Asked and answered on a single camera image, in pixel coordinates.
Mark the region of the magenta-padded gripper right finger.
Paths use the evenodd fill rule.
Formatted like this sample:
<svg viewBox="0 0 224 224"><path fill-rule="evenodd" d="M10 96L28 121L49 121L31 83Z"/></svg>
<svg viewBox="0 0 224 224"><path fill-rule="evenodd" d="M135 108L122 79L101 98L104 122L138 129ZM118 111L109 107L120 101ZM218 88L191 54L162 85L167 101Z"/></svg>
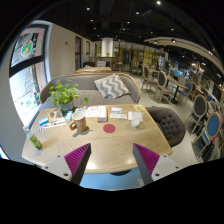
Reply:
<svg viewBox="0 0 224 224"><path fill-rule="evenodd" d="M136 143L133 144L133 155L145 185L181 170L167 154L158 155Z"/></svg>

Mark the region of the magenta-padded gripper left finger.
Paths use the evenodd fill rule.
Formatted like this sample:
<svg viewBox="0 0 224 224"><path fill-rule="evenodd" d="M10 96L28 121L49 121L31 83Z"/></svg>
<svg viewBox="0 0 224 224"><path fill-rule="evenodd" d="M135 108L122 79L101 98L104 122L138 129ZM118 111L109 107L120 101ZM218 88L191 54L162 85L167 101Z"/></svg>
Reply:
<svg viewBox="0 0 224 224"><path fill-rule="evenodd" d="M91 144L85 144L66 155L56 155L43 170L79 185L91 155Z"/></svg>

